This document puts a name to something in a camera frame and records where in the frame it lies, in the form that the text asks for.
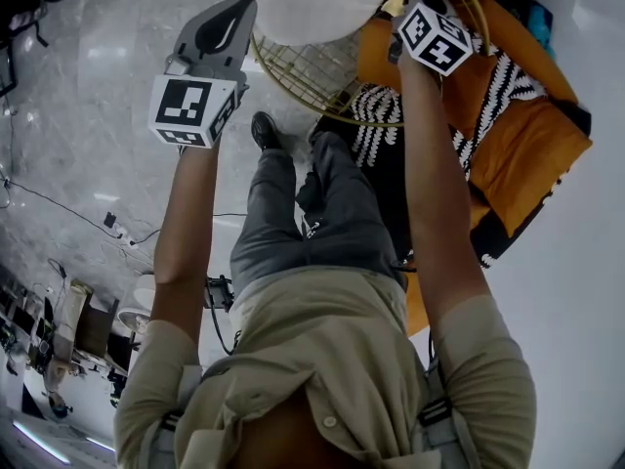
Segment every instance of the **leg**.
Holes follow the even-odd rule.
[[[375,191],[345,142],[331,132],[321,134],[313,159],[323,188],[326,223],[311,240],[313,263],[367,269],[405,287],[405,276],[391,268],[396,253]]]
[[[305,264],[294,212],[293,160],[283,149],[265,149],[252,179],[243,231],[230,256],[235,294],[260,277]]]

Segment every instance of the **black and white patterned fabric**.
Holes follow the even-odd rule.
[[[483,52],[481,37],[473,32],[470,34],[476,53]],[[502,50],[491,45],[490,55],[497,56],[497,66],[493,70],[487,95],[481,106],[476,133],[471,139],[467,139],[459,130],[449,126],[449,135],[468,181],[471,176],[473,155],[510,102],[546,97],[542,85],[527,75]],[[403,121],[401,96],[389,87],[365,85],[352,101],[350,115],[355,120],[378,123],[401,122]],[[336,132],[346,141],[355,164],[362,170],[376,191],[383,220],[393,238],[398,258],[409,257],[412,245],[405,200],[403,129],[356,126],[322,117],[317,124],[317,130]],[[479,190],[475,189],[471,183],[470,186],[475,195],[480,196]],[[495,259],[512,245],[542,208],[543,203],[548,200],[553,190],[545,196],[512,238],[508,237],[503,223],[494,212],[491,211],[481,220],[472,231],[471,238],[483,267],[492,266]]]

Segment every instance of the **orange pillow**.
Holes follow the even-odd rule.
[[[360,45],[356,60],[358,80],[401,92],[399,68],[388,62],[393,24],[375,18],[369,20],[360,31]]]
[[[406,292],[406,313],[408,318],[408,335],[419,333],[429,325],[426,308],[423,305],[421,286],[416,273],[406,273],[408,291]]]
[[[457,5],[458,0],[450,1],[455,5],[462,22],[475,30],[476,27],[467,8]],[[577,96],[558,65],[521,22],[494,0],[479,0],[479,3],[488,22],[491,43],[503,49],[514,63],[518,64],[529,76],[538,80],[556,99],[577,104]]]
[[[482,203],[471,195],[471,229],[479,224],[479,221],[490,211],[488,205]],[[416,273],[406,273],[408,278],[408,291],[406,292],[406,313],[408,317],[408,335],[419,333],[429,325],[426,308],[423,305],[421,286]]]
[[[470,140],[474,136],[481,105],[488,94],[490,77],[496,66],[496,56],[473,54],[452,74],[442,77],[442,105],[447,122],[465,139]]]
[[[476,150],[471,182],[512,236],[591,145],[547,99],[512,101]]]

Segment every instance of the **gray marble floor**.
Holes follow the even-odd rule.
[[[15,43],[19,87],[9,95],[17,113],[12,179],[97,224],[111,211],[134,238],[159,228],[177,152],[146,128],[151,84],[183,25],[217,1],[64,0],[50,5],[41,22],[50,47],[39,45],[32,30]],[[294,134],[304,135],[314,122],[312,113],[285,98],[262,73],[249,76],[251,90],[223,137],[217,213],[245,212],[259,155],[249,136],[254,111],[268,110]],[[10,121],[6,113],[0,116],[5,174],[11,171]],[[303,141],[294,141],[300,162]],[[241,222],[215,221],[210,275],[228,274]],[[156,238],[125,254],[115,239],[15,187],[11,205],[0,211],[0,262],[28,287],[42,283],[59,289],[60,280],[47,263],[54,258],[104,299],[121,297],[138,272],[149,270]]]

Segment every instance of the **electrical cable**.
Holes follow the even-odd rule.
[[[5,192],[7,192],[7,197],[8,197],[8,199],[7,199],[7,203],[6,203],[6,205],[2,205],[2,206],[0,207],[0,210],[3,210],[3,209],[5,209],[5,208],[9,208],[9,207],[11,206],[11,192],[9,191],[9,189],[8,189],[8,188],[6,188],[6,187],[3,187],[3,188],[4,188],[4,191],[5,191]]]
[[[225,213],[225,214],[213,214],[213,217],[227,217],[227,216],[231,216],[231,217],[247,217],[247,214],[236,214],[236,213],[233,213],[233,212],[228,212],[228,213]],[[148,234],[144,239],[140,239],[139,241],[131,241],[130,245],[131,246],[139,245],[140,243],[148,241],[150,238],[152,238],[157,233],[160,233],[160,228],[158,230],[153,231],[150,234]]]
[[[4,88],[5,88],[4,78],[0,74],[0,90],[4,90]],[[13,117],[16,114],[18,114],[18,112],[17,111],[11,111],[11,104],[9,103],[9,95],[8,94],[4,95],[4,106],[5,106],[5,112],[8,112],[9,124],[11,126],[11,139],[9,140],[9,170],[8,170],[9,177],[11,177],[11,176],[13,176],[13,140],[14,140],[15,135],[16,135],[16,129],[15,129],[14,125],[13,125]]]
[[[59,303],[61,302],[61,296],[63,295],[64,292],[65,292],[65,278],[62,279],[62,287],[61,287],[61,290],[59,291],[59,295],[57,297],[57,302],[55,303],[55,307],[52,310],[53,313],[57,311],[57,307],[59,306]]]
[[[158,229],[156,231],[153,231],[150,234],[148,234],[144,239],[140,239],[139,241],[131,241],[130,244],[131,244],[131,246],[139,245],[140,243],[148,241],[150,238],[152,238],[154,235],[156,235],[159,232],[160,232],[160,229]]]
[[[61,263],[57,259],[49,258],[48,259],[48,264],[50,264],[50,267],[53,270],[55,270],[57,272],[57,275],[59,275],[61,278],[63,278],[63,279],[67,278],[67,273],[65,272],[65,269],[63,268],[63,266],[61,265]]]
[[[432,331],[428,335],[428,358],[430,358],[430,364],[434,361],[434,340],[432,339]]]
[[[113,248],[116,248],[119,251],[120,257],[122,257],[125,261],[126,261],[126,266],[128,266],[130,268],[130,266],[128,265],[128,257],[130,257],[131,259],[140,262],[142,264],[145,264],[146,266],[148,266],[149,268],[154,269],[154,266],[147,261],[144,261],[143,259],[140,259],[139,257],[135,257],[134,255],[132,255],[131,253],[127,252],[126,250],[124,250],[121,246],[119,245],[115,245],[113,243],[111,243],[110,241],[106,241],[106,240],[102,240],[100,242],[100,250],[102,251],[102,253],[104,254],[104,257],[106,258],[106,254],[104,253],[104,251],[102,250],[102,245],[106,244],[106,245],[110,245]],[[149,257],[146,253],[142,252],[141,250],[139,250],[142,254],[144,254],[150,261],[152,260],[151,257]]]
[[[62,205],[61,203],[58,203],[57,201],[54,201],[53,199],[49,198],[48,196],[46,196],[45,194],[41,194],[40,192],[34,192],[33,190],[30,190],[29,188],[26,188],[24,186],[22,186],[21,184],[16,183],[15,181],[10,181],[7,180],[5,178],[5,187],[6,187],[6,183],[9,184],[9,186],[17,186],[18,188],[23,189],[25,192],[31,192],[32,194],[36,194],[37,196],[44,198],[48,201],[50,201],[51,203],[54,203],[55,205],[59,206],[60,208],[66,210],[67,212],[72,213],[73,215],[75,215],[76,217],[78,217],[79,219],[82,219],[83,221],[91,224],[94,228],[99,229],[101,232],[103,232],[106,236],[113,238],[113,239],[119,239],[120,237],[122,237],[122,235],[115,235],[115,234],[111,234],[109,233],[107,230],[105,230],[104,228],[101,228],[100,226],[98,226],[96,223],[94,223],[93,221],[90,221],[89,219],[87,219],[85,216],[80,215],[78,212],[74,212],[71,208],[66,207],[65,205]]]
[[[208,278],[206,278],[206,281],[204,282],[204,286],[206,287],[206,292],[208,293],[208,304],[211,308],[211,316],[213,317],[213,324],[215,326],[215,332],[217,333],[217,337],[219,338],[219,341],[222,344],[222,348],[224,349],[224,352],[228,356],[232,356],[232,354],[234,353],[234,350],[236,349],[236,345],[238,344],[238,339],[241,335],[241,332],[240,330],[236,332],[236,334],[234,335],[234,346],[232,346],[231,350],[228,349],[226,347],[226,344],[224,344],[224,337],[222,337],[222,331],[219,328],[219,323],[217,322],[217,313],[215,312],[215,301],[213,300],[213,295],[211,294],[211,289],[210,289]]]

